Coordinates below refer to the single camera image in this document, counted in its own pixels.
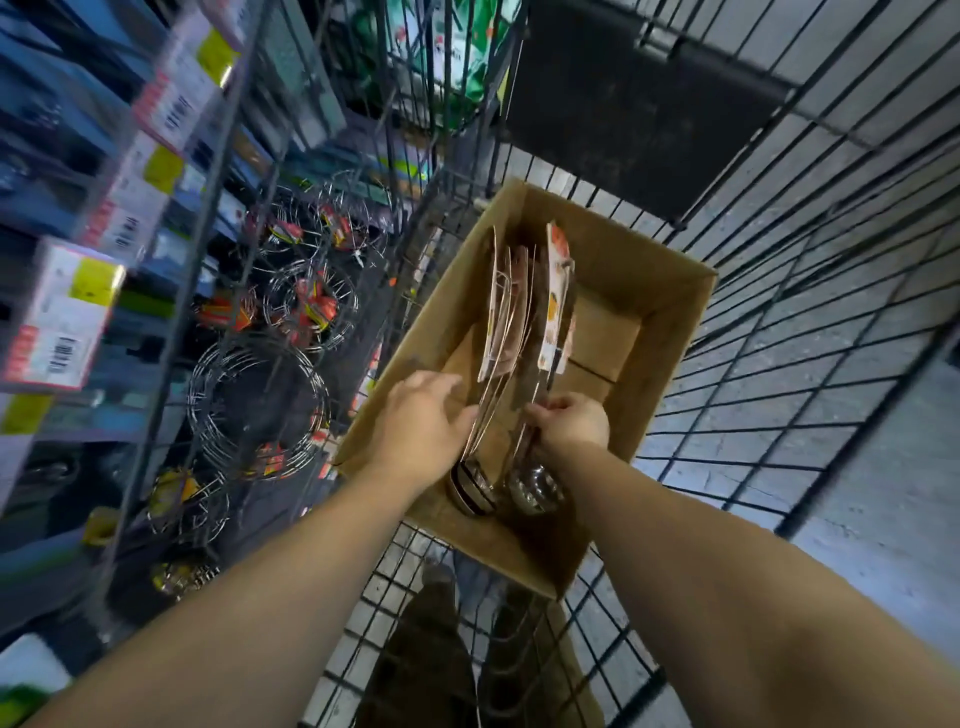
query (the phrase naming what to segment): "price tag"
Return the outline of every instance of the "price tag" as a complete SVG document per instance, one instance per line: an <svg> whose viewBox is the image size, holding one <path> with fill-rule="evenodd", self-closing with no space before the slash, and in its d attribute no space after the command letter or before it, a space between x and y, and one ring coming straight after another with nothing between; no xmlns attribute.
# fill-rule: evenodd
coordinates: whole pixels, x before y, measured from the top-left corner
<svg viewBox="0 0 960 728"><path fill-rule="evenodd" d="M137 132L106 195L87 217L81 241L136 265L154 239L182 171L183 159Z"/></svg>
<svg viewBox="0 0 960 728"><path fill-rule="evenodd" d="M4 379L81 389L126 269L56 238L41 245L39 277Z"/></svg>
<svg viewBox="0 0 960 728"><path fill-rule="evenodd" d="M182 152L206 106L227 83L238 54L199 8L181 15L154 78L133 113L168 147Z"/></svg>

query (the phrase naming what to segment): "yellow label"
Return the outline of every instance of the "yellow label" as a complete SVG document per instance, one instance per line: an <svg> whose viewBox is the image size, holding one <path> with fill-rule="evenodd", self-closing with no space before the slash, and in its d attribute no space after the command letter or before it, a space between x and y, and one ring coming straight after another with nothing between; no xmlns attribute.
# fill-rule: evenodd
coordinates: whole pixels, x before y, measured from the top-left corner
<svg viewBox="0 0 960 728"><path fill-rule="evenodd" d="M53 399L53 395L13 395L0 424L0 435L34 434Z"/></svg>
<svg viewBox="0 0 960 728"><path fill-rule="evenodd" d="M183 160L164 146L156 145L143 166L143 179L165 195L174 193L174 185L183 172Z"/></svg>
<svg viewBox="0 0 960 728"><path fill-rule="evenodd" d="M213 83L223 88L227 85L230 70L237 61L237 52L229 47L224 37L217 31L210 35L197 49L197 62Z"/></svg>
<svg viewBox="0 0 960 728"><path fill-rule="evenodd" d="M73 275L70 297L109 307L122 280L122 266L85 255Z"/></svg>

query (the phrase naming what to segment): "green package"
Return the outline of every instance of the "green package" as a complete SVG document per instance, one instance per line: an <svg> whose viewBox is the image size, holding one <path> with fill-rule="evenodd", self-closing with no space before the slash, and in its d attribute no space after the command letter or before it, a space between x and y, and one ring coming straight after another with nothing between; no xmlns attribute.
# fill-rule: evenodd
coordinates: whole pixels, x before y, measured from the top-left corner
<svg viewBox="0 0 960 728"><path fill-rule="evenodd" d="M427 36L420 26L424 19L418 0L387 0L387 51L390 64L399 80L401 98L396 106L410 122L424 127L425 86L428 73L428 55L433 63L434 88L432 96L435 123L444 125L444 114L449 109L448 129L460 128L477 111L484 97L484 88L490 81L492 49L506 37L516 19L519 0L503 0L501 18L493 41L493 22L496 0L446 0L451 3L450 32L450 99L444 102L446 87L446 32L445 5L440 2L430 17L431 33ZM473 22L470 5L473 5ZM374 3L347 7L348 22L363 54L369 56L360 72L361 85L371 88L376 57L377 12Z"/></svg>

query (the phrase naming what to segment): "forearm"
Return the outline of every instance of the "forearm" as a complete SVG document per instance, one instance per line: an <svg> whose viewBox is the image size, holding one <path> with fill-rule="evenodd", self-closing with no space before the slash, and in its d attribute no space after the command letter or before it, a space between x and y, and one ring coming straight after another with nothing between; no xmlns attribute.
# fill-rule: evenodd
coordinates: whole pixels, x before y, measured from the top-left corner
<svg viewBox="0 0 960 728"><path fill-rule="evenodd" d="M388 476L360 473L117 648L32 728L294 725L412 500Z"/></svg>
<svg viewBox="0 0 960 728"><path fill-rule="evenodd" d="M695 723L878 725L911 715L915 700L942 708L956 696L950 670L917 640L768 531L597 446L560 454L555 470Z"/></svg>

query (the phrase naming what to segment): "red label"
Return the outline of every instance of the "red label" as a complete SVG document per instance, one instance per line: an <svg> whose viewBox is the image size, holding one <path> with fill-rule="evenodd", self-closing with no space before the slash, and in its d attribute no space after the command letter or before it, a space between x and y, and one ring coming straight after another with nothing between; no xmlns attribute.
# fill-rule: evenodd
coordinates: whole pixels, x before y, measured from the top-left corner
<svg viewBox="0 0 960 728"><path fill-rule="evenodd" d="M32 326L22 326L10 347L10 356L7 358L7 379L22 381L27 368L30 366L30 355L34 352L39 329Z"/></svg>

